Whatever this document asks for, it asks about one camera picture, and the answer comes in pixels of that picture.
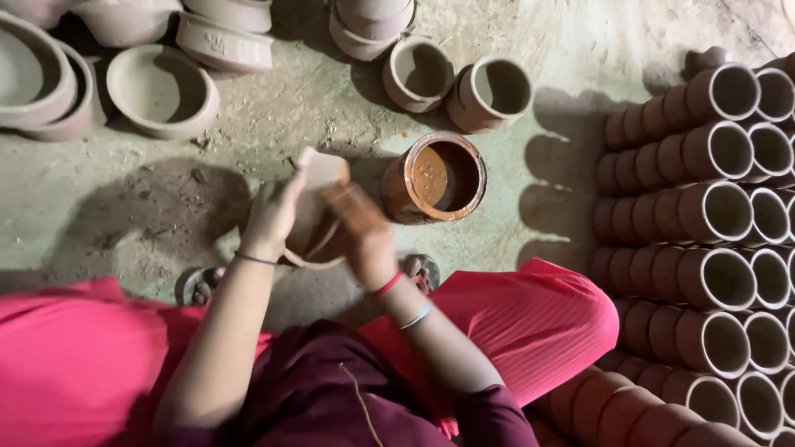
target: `silver bangle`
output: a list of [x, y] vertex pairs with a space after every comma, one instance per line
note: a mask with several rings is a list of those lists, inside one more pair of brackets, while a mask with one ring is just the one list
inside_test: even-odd
[[414, 318], [414, 320], [412, 320], [411, 323], [408, 323], [407, 325], [402, 326], [400, 328], [400, 330], [408, 329], [408, 328], [414, 326], [419, 320], [422, 320], [423, 318], [425, 318], [425, 316], [428, 315], [428, 312], [431, 311], [431, 307], [433, 307], [433, 302], [428, 300], [428, 304], [426, 304], [425, 307], [422, 308], [422, 310], [420, 311], [420, 314], [417, 315], [417, 318]]

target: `black thread bracelet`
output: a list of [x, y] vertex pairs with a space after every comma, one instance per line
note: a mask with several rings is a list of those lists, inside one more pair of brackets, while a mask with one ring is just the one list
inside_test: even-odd
[[252, 258], [251, 256], [249, 256], [249, 255], [244, 255], [243, 253], [240, 253], [240, 252], [239, 252], [239, 251], [237, 251], [237, 250], [235, 250], [235, 256], [237, 256], [238, 258], [247, 259], [247, 260], [249, 260], [249, 261], [261, 262], [261, 263], [263, 263], [263, 264], [267, 264], [267, 265], [269, 265], [269, 266], [274, 266], [274, 267], [275, 267], [275, 266], [277, 266], [277, 265], [278, 265], [278, 263], [277, 263], [277, 262], [273, 262], [273, 261], [266, 261], [265, 259], [257, 259], [257, 258]]

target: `red thread bracelet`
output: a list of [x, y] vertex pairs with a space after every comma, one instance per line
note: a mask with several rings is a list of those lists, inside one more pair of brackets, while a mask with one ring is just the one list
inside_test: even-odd
[[400, 279], [401, 276], [403, 276], [403, 272], [398, 271], [395, 277], [392, 278], [391, 281], [386, 283], [386, 286], [383, 286], [381, 289], [378, 289], [378, 292], [375, 293], [375, 296], [380, 297], [381, 295], [389, 291], [389, 289], [391, 289], [392, 286], [398, 283], [398, 279]]

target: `maroon top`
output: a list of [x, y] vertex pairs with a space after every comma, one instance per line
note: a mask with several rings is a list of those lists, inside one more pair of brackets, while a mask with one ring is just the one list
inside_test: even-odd
[[[428, 420], [403, 378], [356, 331], [330, 321], [290, 328], [254, 365], [240, 414], [217, 430], [180, 428], [170, 445], [323, 447], [376, 445], [355, 385], [384, 446], [453, 445]], [[463, 445], [538, 443], [510, 392], [501, 385], [454, 405]]]

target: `concrete floor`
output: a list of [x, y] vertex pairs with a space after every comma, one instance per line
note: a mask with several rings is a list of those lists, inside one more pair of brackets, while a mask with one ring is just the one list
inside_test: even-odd
[[[401, 253], [430, 254], [444, 277], [533, 256], [585, 271], [604, 115], [680, 83], [688, 49], [722, 45], [751, 66], [786, 55], [789, 1], [420, 1], [413, 33], [458, 69], [490, 52], [516, 57], [536, 98], [509, 130], [471, 137], [489, 175], [481, 206], [458, 223], [396, 225]], [[132, 294], [173, 302], [183, 270], [229, 259], [250, 191], [287, 175], [303, 146], [348, 157], [372, 191], [392, 157], [452, 128], [443, 111], [397, 111], [382, 63], [335, 47], [321, 0], [276, 0], [273, 15], [275, 69], [219, 80], [220, 118], [199, 141], [148, 139], [122, 118], [66, 144], [0, 135], [0, 291], [117, 274]], [[265, 327], [356, 325], [378, 313], [361, 298], [344, 266], [280, 268]]]

